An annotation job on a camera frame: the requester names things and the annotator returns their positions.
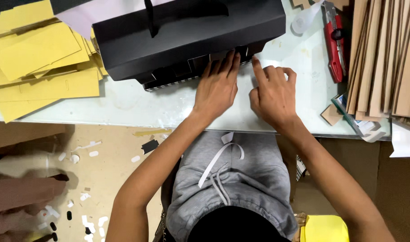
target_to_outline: stack of cardboard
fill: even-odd
[[[410,0],[355,1],[348,90],[357,120],[410,122]]]
[[[93,43],[49,0],[0,13],[0,113],[10,122],[63,98],[99,96],[108,73]]]

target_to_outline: hand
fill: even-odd
[[[268,66],[262,69],[259,59],[252,58],[259,87],[250,92],[251,109],[277,132],[287,134],[300,121],[295,109],[296,73],[290,68]]]
[[[192,113],[198,114],[207,122],[207,125],[232,106],[238,91],[236,77],[240,60],[240,54],[235,55],[233,50],[227,53],[223,65],[221,61],[218,61],[211,68],[212,63],[210,62],[205,68],[202,80],[197,87]]]

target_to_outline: person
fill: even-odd
[[[232,106],[240,58],[231,51],[223,62],[208,64],[190,115],[119,190],[106,242],[148,241],[147,204],[182,154],[164,217],[169,232],[165,241],[169,237],[177,242],[292,239],[297,224],[275,136],[235,133],[223,146],[221,133],[203,132]],[[258,82],[250,92],[252,110],[299,150],[312,179],[346,223],[350,241],[393,242],[369,196],[296,114],[296,73],[282,67],[262,69],[255,56],[252,65]]]

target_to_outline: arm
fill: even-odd
[[[115,197],[106,241],[148,241],[146,206],[193,140],[233,104],[240,55],[208,63],[197,87],[195,106],[178,128],[130,175]]]
[[[262,69],[257,58],[253,69],[259,87],[250,92],[251,108],[300,151],[311,177],[347,224],[350,241],[395,241],[369,196],[296,114],[296,73],[290,68]]]

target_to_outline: work table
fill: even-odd
[[[257,54],[258,58],[277,61],[297,73],[296,112],[311,133],[316,136],[357,137],[345,120],[331,126],[320,116],[331,104],[331,99],[346,89],[346,84],[333,82],[328,68],[321,11],[306,33],[295,35],[291,22],[300,8],[292,9],[289,0],[282,0],[282,3],[287,16],[286,34],[269,41],[263,52]],[[208,130],[275,132],[250,109],[248,93],[254,87],[254,79],[251,64],[242,66],[233,106]],[[176,128],[190,113],[198,84],[198,80],[190,80],[146,92],[136,80],[113,81],[107,76],[100,82],[100,97],[61,100],[19,121]],[[381,126],[381,130],[386,132],[385,137],[389,137],[389,120],[383,119]]]

